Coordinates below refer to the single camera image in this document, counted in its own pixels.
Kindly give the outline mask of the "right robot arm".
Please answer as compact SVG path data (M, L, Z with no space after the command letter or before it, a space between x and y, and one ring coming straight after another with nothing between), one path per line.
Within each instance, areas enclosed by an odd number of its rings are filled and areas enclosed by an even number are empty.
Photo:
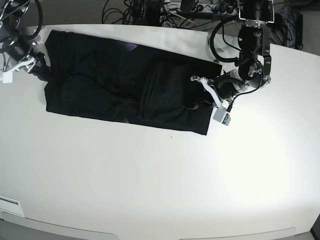
M40 2L35 1L38 24L31 35L23 34L18 26L20 18L27 12L29 0L3 0L0 3L0 54L3 57L1 69L3 78L10 78L14 71L25 69L29 74L42 78L50 72L45 55L35 52L34 39L43 26L43 10Z

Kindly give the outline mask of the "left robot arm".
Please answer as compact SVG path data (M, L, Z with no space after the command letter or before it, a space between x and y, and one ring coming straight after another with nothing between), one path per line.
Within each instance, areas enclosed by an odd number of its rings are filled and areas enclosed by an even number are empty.
M270 24L275 21L274 2L272 0L219 0L213 5L213 13L228 13L213 29L209 37L209 47L216 60L222 63L233 63L238 76L224 72L215 79L208 80L210 89L217 94L218 101L228 101L227 111L231 111L235 99L246 95L247 87L255 92L271 80ZM225 24L242 21L237 42L238 57L225 58L218 54L214 39L218 30Z

